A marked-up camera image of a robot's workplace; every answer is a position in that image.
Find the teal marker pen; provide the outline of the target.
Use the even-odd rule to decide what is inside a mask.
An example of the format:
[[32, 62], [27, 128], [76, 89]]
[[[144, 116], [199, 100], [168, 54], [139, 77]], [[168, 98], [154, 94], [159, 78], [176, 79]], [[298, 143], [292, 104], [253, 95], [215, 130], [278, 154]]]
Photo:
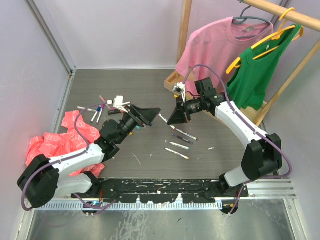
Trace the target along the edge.
[[179, 144], [179, 143], [175, 143], [175, 142], [172, 142], [172, 141], [169, 141], [168, 143], [173, 145], [173, 146], [175, 146], [175, 147], [178, 147], [178, 148], [181, 148], [181, 149], [184, 149], [184, 150], [187, 150], [187, 151], [190, 150], [190, 147], [182, 145], [182, 144]]

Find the yellow marker pen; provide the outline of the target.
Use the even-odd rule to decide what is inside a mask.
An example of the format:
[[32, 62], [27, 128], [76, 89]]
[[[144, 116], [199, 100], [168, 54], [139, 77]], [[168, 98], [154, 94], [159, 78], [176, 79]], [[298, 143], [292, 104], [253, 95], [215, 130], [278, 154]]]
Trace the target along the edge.
[[175, 155], [177, 155], [177, 156], [179, 156], [179, 157], [181, 157], [181, 158], [184, 158], [184, 159], [186, 159], [186, 160], [189, 160], [189, 159], [190, 159], [188, 156], [183, 155], [183, 154], [181, 154], [181, 153], [179, 153], [179, 152], [177, 152], [177, 151], [174, 151], [174, 150], [172, 150], [172, 149], [169, 149], [169, 148], [167, 148], [167, 147], [165, 147], [164, 149], [165, 149], [166, 151], [168, 151], [168, 152], [170, 152], [170, 153], [173, 153], [173, 154], [175, 154]]

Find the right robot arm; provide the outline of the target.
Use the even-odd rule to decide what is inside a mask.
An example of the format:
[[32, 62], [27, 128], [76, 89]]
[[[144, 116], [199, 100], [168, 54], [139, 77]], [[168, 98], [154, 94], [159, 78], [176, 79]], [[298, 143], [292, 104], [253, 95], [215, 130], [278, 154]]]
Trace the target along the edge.
[[172, 87], [176, 107], [168, 120], [169, 125], [186, 124], [191, 115], [206, 111], [223, 122], [245, 148], [240, 166], [219, 177], [218, 189], [225, 197], [231, 197], [237, 187], [272, 174], [282, 167], [281, 139], [277, 134], [267, 134], [252, 123], [224, 94], [217, 93], [210, 78], [195, 83], [198, 95], [186, 99], [182, 82]]

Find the purple marker pen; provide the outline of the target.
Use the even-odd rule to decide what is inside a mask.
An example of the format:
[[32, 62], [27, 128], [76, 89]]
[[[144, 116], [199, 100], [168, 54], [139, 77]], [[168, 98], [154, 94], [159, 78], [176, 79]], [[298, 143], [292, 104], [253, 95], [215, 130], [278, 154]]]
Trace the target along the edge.
[[172, 133], [171, 135], [172, 135], [173, 137], [179, 139], [179, 140], [182, 140], [182, 141], [190, 144], [190, 145], [193, 145], [193, 144], [194, 144], [192, 141], [187, 140], [187, 139], [185, 139], [184, 137], [181, 137], [181, 136], [179, 136], [179, 135], [177, 135], [177, 134], [173, 134], [173, 133]]

